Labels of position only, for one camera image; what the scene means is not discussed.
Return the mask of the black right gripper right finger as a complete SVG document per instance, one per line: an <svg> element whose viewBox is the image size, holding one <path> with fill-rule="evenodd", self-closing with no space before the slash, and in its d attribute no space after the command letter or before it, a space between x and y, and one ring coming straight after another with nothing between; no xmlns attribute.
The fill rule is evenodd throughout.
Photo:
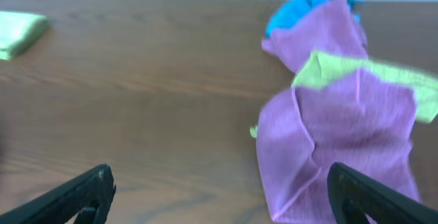
<svg viewBox="0 0 438 224"><path fill-rule="evenodd" d="M337 224L435 224L428 208L342 163L331 165L328 199Z"/></svg>

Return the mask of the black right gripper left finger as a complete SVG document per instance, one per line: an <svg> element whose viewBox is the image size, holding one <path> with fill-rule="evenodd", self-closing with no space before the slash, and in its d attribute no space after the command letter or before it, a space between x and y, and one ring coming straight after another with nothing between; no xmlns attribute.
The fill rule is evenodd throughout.
<svg viewBox="0 0 438 224"><path fill-rule="evenodd" d="M116 185L108 164L100 164L38 198L1 215L5 224L104 224Z"/></svg>

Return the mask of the light green cloth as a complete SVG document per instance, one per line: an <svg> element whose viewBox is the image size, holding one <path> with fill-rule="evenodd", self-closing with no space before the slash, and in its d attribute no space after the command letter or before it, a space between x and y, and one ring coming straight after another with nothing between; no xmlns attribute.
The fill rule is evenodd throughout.
<svg viewBox="0 0 438 224"><path fill-rule="evenodd" d="M32 46L49 26L40 14L1 11L1 59L10 61Z"/></svg>

